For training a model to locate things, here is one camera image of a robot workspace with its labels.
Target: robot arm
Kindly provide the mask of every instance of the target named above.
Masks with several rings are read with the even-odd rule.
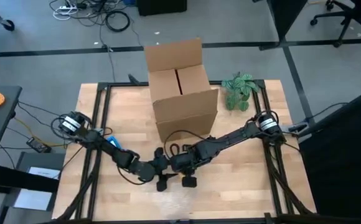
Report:
[[[67,139],[71,139],[90,150],[102,150],[111,156],[113,162],[120,169],[137,175],[140,181],[150,182],[155,175],[158,175],[158,191],[165,190],[166,180],[173,176],[173,174],[162,174],[168,165],[171,165],[174,172],[185,175],[182,179],[184,187],[196,187],[197,180],[191,175],[194,174],[198,167],[208,164],[222,150],[251,138],[268,138],[270,141],[285,142],[278,122],[272,114],[260,113],[249,119],[243,127],[218,139],[209,137],[201,140],[187,147],[186,152],[174,155],[171,158],[166,158],[163,149],[158,148],[152,161],[143,162],[139,160],[140,156],[136,152],[120,149],[108,142],[97,130],[85,128],[86,121],[90,123],[90,120],[84,114],[71,112],[59,118],[59,120],[61,121],[59,130],[68,136]],[[57,136],[60,136],[54,129],[52,131]]]

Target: black box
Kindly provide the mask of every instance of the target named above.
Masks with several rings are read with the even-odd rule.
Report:
[[[184,12],[187,0],[137,0],[139,15],[148,16],[172,12]]]

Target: potted plant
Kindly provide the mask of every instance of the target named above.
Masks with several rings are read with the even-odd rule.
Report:
[[[226,108],[246,111],[249,107],[247,100],[252,91],[258,92],[252,75],[238,72],[233,75],[233,80],[223,80],[222,86],[226,88]]]

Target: paper sheet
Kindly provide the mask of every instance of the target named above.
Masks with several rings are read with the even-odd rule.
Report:
[[[44,177],[57,179],[60,170],[31,167],[28,171],[29,174],[41,175]],[[28,208],[36,210],[47,210],[48,204],[52,193],[50,192],[39,192],[36,190],[21,189],[19,196],[14,204],[16,208]]]

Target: wooden tabletop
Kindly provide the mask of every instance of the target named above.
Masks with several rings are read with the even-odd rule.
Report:
[[[279,80],[266,80],[271,109],[279,114],[281,124],[291,124],[283,87]],[[219,91],[218,115],[211,131],[220,137],[243,126],[256,114],[252,97],[245,111],[228,111],[224,105],[224,90]],[[82,84],[77,111],[92,117],[96,84]],[[100,104],[99,119],[103,103]],[[107,126],[121,146],[141,155],[142,161],[153,158],[157,147],[162,147],[148,86],[113,87],[108,110]],[[289,144],[297,140],[286,136]],[[195,143],[197,138],[174,141],[178,144]],[[79,148],[69,146],[68,161]],[[304,164],[297,150],[282,146],[288,183],[305,206],[316,211],[307,181]],[[60,216],[79,190],[85,151],[82,150],[64,169],[60,179],[53,218]],[[133,175],[125,175],[137,182]],[[156,191],[156,179],[144,185],[132,185],[121,178],[115,163],[104,154],[101,161],[94,220],[167,220],[180,218],[255,218],[265,212],[275,216],[263,146],[260,139],[250,139],[220,153],[210,164],[197,169],[198,186],[183,188],[181,178],[173,177],[164,192]],[[84,205],[88,204],[89,192]],[[282,208],[286,211],[283,195]]]

